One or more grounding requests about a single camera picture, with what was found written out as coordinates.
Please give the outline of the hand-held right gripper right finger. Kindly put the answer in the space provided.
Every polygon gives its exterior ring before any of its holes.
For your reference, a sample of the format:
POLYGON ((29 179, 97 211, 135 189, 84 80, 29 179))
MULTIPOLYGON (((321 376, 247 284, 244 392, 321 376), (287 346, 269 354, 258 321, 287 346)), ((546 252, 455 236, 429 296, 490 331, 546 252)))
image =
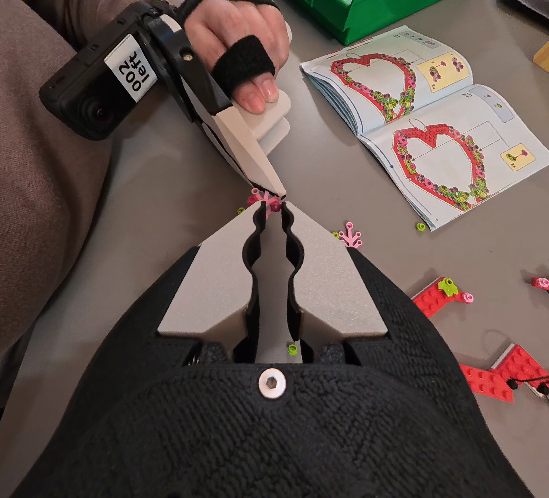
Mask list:
POLYGON ((288 281, 287 323, 303 363, 322 346, 351 338, 383 337, 387 327, 351 254, 340 240, 290 202, 283 202, 288 281))

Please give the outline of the lego instruction booklet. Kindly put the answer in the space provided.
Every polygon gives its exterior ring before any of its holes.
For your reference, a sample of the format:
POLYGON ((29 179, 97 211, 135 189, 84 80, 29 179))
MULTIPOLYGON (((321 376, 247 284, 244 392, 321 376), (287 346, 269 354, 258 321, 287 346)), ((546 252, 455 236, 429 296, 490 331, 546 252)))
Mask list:
POLYGON ((548 166, 548 150, 464 56, 406 26, 300 69, 430 230, 548 166))

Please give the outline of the pink lego flower stem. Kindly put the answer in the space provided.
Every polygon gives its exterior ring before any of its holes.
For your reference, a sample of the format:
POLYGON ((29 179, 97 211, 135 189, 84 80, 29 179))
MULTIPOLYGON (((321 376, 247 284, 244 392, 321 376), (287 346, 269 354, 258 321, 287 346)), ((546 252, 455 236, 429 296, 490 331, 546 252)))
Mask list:
POLYGON ((259 190, 256 187, 251 190, 251 195, 248 197, 246 202, 248 206, 252 206, 257 202, 264 202, 266 205, 265 220, 269 218, 271 213, 280 212, 282 206, 280 197, 271 194, 269 191, 259 190))

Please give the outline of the light pink lego stem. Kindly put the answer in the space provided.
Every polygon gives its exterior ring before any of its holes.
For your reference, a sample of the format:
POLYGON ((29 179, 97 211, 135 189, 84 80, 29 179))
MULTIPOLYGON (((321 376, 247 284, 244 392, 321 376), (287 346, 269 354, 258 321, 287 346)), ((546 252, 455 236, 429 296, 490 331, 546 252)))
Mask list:
POLYGON ((339 231, 340 240, 345 243, 348 248, 359 249, 362 246, 361 232, 353 230, 353 223, 348 221, 345 225, 345 230, 339 231))

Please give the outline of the red lego section with lime leaf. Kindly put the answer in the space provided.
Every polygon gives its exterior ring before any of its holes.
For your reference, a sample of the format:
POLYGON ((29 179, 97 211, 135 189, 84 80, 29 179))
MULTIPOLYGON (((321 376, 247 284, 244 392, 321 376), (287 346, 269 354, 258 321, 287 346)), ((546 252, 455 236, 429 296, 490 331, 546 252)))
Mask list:
POLYGON ((474 302, 474 297, 468 292, 459 290, 450 277, 444 276, 434 280, 412 300, 429 319, 449 303, 470 304, 474 302))

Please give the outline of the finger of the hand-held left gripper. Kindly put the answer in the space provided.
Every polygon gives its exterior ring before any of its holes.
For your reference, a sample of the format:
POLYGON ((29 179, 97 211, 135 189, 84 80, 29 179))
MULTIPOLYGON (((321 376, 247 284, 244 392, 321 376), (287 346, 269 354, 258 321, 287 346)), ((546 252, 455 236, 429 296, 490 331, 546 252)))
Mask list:
POLYGON ((284 199, 285 187, 239 111, 231 106, 212 119, 243 176, 253 186, 284 199))
POLYGON ((250 185, 260 188, 260 145, 244 120, 200 120, 199 127, 250 185))

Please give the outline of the person's torso in brown sweater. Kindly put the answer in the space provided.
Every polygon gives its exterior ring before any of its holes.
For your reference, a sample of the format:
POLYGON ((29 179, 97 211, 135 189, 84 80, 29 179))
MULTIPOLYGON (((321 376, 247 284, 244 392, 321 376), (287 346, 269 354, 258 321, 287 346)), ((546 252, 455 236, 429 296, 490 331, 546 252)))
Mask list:
POLYGON ((72 47, 22 0, 1 0, 1 355, 77 259, 110 143, 76 135, 41 103, 72 47))

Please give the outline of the person's left hand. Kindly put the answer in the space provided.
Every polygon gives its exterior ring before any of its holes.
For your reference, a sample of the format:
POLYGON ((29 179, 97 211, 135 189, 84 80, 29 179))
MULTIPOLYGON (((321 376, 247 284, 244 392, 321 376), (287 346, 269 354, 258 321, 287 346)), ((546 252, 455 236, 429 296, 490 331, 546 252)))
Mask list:
POLYGON ((256 115, 265 111, 267 103, 278 100, 276 77, 287 62, 290 49, 286 22, 278 8, 248 1, 203 0, 183 27, 209 72, 234 43, 249 35, 256 36, 274 64, 275 74, 263 73, 241 83, 233 98, 256 115))

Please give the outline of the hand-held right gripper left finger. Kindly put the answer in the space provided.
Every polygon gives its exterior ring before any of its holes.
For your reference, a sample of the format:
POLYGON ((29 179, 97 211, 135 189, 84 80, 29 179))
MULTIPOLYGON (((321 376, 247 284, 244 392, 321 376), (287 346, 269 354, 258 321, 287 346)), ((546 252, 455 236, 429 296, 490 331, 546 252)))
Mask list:
POLYGON ((257 278, 265 202, 258 201, 201 243, 162 319, 163 336, 218 342, 253 363, 259 334, 257 278))

